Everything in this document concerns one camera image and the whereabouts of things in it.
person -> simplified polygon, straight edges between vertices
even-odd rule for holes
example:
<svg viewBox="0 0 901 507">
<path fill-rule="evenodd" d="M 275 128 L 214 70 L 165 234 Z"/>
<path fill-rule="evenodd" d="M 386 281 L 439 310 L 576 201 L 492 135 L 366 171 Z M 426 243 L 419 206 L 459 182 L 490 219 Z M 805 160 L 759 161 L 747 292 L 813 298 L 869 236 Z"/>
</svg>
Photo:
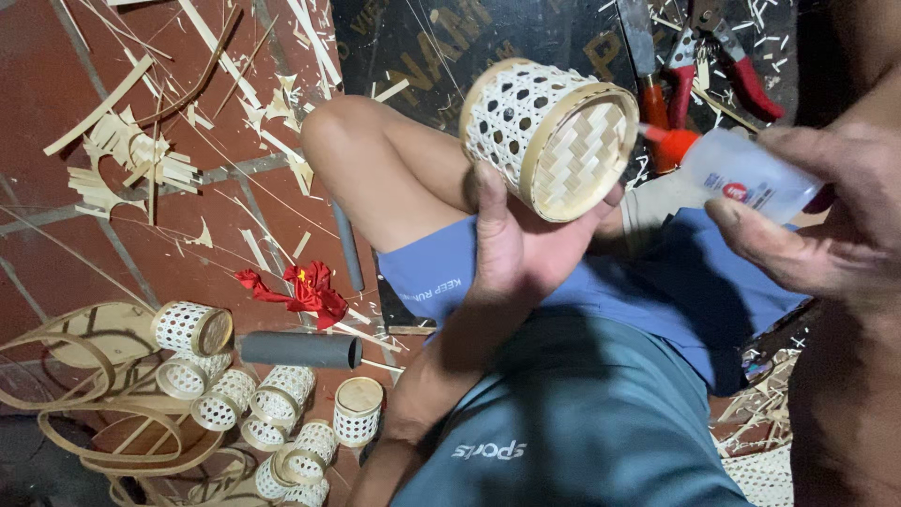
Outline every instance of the person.
<svg viewBox="0 0 901 507">
<path fill-rule="evenodd" d="M 875 19 L 878 4 L 854 9 Z M 868 93 L 829 129 L 760 135 L 835 184 L 823 224 L 791 231 L 719 198 L 680 209 L 631 261 L 586 255 L 623 236 L 621 188 L 545 223 L 449 135 L 362 97 L 317 107 L 302 134 L 317 178 L 405 304 L 441 324 L 391 392 L 349 505 L 747 505 L 706 395 L 742 386 L 734 346 L 803 294 L 828 310 L 789 392 L 796 503 L 901 503 L 892 26 L 849 35 L 870 51 Z"/>
</svg>

red flag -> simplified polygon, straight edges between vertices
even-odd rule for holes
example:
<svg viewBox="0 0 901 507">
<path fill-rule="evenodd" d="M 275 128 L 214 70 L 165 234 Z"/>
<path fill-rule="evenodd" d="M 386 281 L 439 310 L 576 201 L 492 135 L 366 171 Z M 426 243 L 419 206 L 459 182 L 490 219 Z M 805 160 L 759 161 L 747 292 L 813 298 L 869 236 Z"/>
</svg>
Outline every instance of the red flag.
<svg viewBox="0 0 901 507">
<path fill-rule="evenodd" d="M 325 329 L 341 322 L 347 313 L 347 301 L 332 289 L 332 271 L 320 261 L 313 261 L 306 268 L 289 266 L 284 280 L 294 285 L 294 298 L 273 292 L 252 270 L 236 272 L 234 277 L 247 289 L 253 289 L 253 298 L 267 303 L 285 303 L 288 311 L 314 311 L 319 321 L 318 329 Z"/>
</svg>

gray pvc pipe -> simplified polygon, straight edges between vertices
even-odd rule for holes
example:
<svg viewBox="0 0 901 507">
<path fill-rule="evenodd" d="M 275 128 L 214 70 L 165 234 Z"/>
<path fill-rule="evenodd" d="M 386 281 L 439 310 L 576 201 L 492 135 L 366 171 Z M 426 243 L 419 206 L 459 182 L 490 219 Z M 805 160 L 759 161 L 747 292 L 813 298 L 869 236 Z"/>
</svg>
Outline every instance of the gray pvc pipe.
<svg viewBox="0 0 901 507">
<path fill-rule="evenodd" d="M 253 331 L 241 342 L 244 363 L 353 369 L 363 357 L 359 336 Z"/>
<path fill-rule="evenodd" d="M 357 256 L 357 242 L 353 239 L 353 229 L 350 228 L 350 220 L 338 203 L 332 201 L 332 210 L 335 214 L 335 222 L 338 224 L 338 237 L 341 239 L 341 249 L 344 251 L 344 262 L 347 263 L 347 273 L 350 275 L 350 286 L 354 290 L 363 290 L 363 273 L 359 270 L 359 257 Z"/>
</svg>

hand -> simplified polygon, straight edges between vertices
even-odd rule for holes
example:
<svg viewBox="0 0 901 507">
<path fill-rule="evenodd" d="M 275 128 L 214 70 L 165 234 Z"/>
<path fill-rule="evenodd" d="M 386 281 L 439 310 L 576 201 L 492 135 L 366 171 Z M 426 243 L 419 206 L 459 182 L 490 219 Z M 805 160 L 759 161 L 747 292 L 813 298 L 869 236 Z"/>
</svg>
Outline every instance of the hand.
<svg viewBox="0 0 901 507">
<path fill-rule="evenodd" d="M 473 289 L 496 300 L 537 306 L 569 277 L 598 223 L 623 197 L 614 187 L 597 206 L 566 224 L 546 222 L 518 199 L 507 203 L 500 174 L 476 164 L 478 252 Z"/>
<path fill-rule="evenodd" d="M 726 243 L 776 283 L 840 300 L 853 311 L 891 310 L 901 299 L 901 133 L 864 124 L 835 131 L 771 128 L 760 142 L 836 184 L 820 226 L 792 233 L 734 200 L 708 201 Z"/>
</svg>

teal t-shirt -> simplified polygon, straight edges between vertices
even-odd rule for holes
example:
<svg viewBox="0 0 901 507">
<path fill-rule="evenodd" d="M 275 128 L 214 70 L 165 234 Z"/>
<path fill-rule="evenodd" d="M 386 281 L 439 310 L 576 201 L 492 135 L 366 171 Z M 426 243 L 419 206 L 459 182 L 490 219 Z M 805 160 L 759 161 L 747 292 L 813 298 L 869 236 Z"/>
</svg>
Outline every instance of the teal t-shirt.
<svg viewBox="0 0 901 507">
<path fill-rule="evenodd" d="M 536 316 L 467 393 L 395 507 L 749 505 L 707 428 L 705 384 L 655 336 Z"/>
</svg>

